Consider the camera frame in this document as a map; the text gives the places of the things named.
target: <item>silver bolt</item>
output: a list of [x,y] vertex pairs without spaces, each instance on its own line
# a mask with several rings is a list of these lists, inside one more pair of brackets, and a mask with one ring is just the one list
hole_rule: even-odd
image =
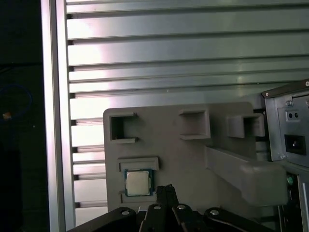
[[219,211],[218,210],[211,210],[211,214],[212,215],[219,215]]
[[292,105],[293,105],[293,102],[292,102],[292,101],[286,101],[285,105],[286,105],[286,106],[292,106]]
[[177,208],[182,210],[185,209],[185,206],[183,204],[180,204]]
[[130,212],[129,212],[129,211],[122,211],[121,214],[122,214],[122,215],[129,215]]

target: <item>metal slat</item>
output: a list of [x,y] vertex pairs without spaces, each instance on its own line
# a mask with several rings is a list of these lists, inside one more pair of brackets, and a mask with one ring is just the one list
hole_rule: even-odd
[[92,219],[95,219],[108,212],[107,207],[90,207],[90,208],[77,208],[76,213],[76,226],[84,224]]
[[194,87],[194,86],[213,86],[213,85],[241,85],[252,83],[273,83],[279,78],[281,81],[290,81],[291,76],[296,80],[303,80],[308,77],[306,72],[274,72],[274,73],[249,73],[235,75],[201,75],[187,77],[170,78],[151,78],[122,81],[104,81],[90,83],[70,84],[70,92],[94,92],[94,91],[113,91],[128,89],[148,89],[148,88],[170,88],[170,87]]
[[80,152],[73,153],[73,163],[88,163],[105,161],[105,152]]
[[74,181],[75,202],[107,201],[106,179]]
[[72,126],[72,147],[104,144],[102,125]]
[[309,54],[309,33],[70,45],[69,65]]
[[214,7],[259,7],[280,5],[306,5],[308,0],[176,0],[176,1],[131,1],[115,2],[114,0],[102,3],[97,0],[67,0],[68,13],[86,12],[116,12],[116,11],[147,11],[147,10],[171,10],[171,9],[194,9]]
[[68,39],[299,30],[308,21],[307,9],[69,19]]
[[105,163],[75,164],[73,173],[74,175],[106,174]]
[[70,72],[70,82],[94,80],[121,80],[169,76],[187,76],[203,74],[232,74],[247,72],[290,71],[308,69],[309,57],[299,58],[263,58],[248,60],[206,61],[176,64],[136,64],[128,66],[101,67],[100,70],[81,71],[76,67]]
[[[173,104],[203,104],[217,102],[232,102],[239,97],[245,95],[261,93],[264,90],[275,88],[280,83],[267,85],[249,85],[249,86],[222,86],[208,87],[205,89],[192,89],[188,91],[173,92],[172,89],[167,92],[144,93],[135,95],[109,95],[105,97],[95,98],[77,98],[71,99],[71,118],[72,119],[87,119],[87,118],[102,118],[103,113],[109,108],[122,107],[139,107],[139,106],[156,106],[156,105],[173,105]],[[99,127],[92,133],[92,139],[98,141],[97,136],[101,134]],[[75,144],[87,144],[91,142],[91,138],[85,138],[87,143],[80,138],[83,136],[83,129],[77,129]]]

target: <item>green led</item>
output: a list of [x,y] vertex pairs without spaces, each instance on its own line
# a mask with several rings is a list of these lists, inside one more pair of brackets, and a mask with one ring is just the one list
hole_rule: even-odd
[[289,176],[289,177],[287,178],[287,181],[288,181],[288,184],[289,184],[289,185],[293,185],[294,180],[293,180],[293,178],[292,178],[291,176]]

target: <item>louvered metal panel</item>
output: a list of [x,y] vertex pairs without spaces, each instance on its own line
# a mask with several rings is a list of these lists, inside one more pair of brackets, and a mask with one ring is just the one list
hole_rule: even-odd
[[102,188],[86,197],[104,182],[106,109],[236,101],[308,77],[309,0],[56,7],[66,230],[107,210]]

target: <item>blue cable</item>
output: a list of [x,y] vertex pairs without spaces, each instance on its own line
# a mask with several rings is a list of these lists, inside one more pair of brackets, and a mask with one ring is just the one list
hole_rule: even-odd
[[[29,103],[28,103],[27,107],[26,107],[23,111],[19,112],[19,113],[16,114],[16,115],[12,115],[12,117],[11,117],[10,120],[14,120],[14,119],[17,119],[17,118],[19,118],[19,117],[22,117],[22,116],[30,109],[30,107],[31,107],[31,105],[32,105],[32,95],[31,95],[31,93],[30,93],[29,90],[26,89],[24,86],[21,86],[21,85],[18,85],[18,84],[10,84],[10,85],[4,86],[2,89],[0,89],[0,96],[1,96],[5,91],[7,91],[8,89],[14,88],[14,87],[19,88],[19,89],[22,89],[23,91],[25,91],[25,92],[27,93],[28,98],[29,98]],[[8,121],[8,120],[0,119],[0,122],[6,122],[6,121]]]

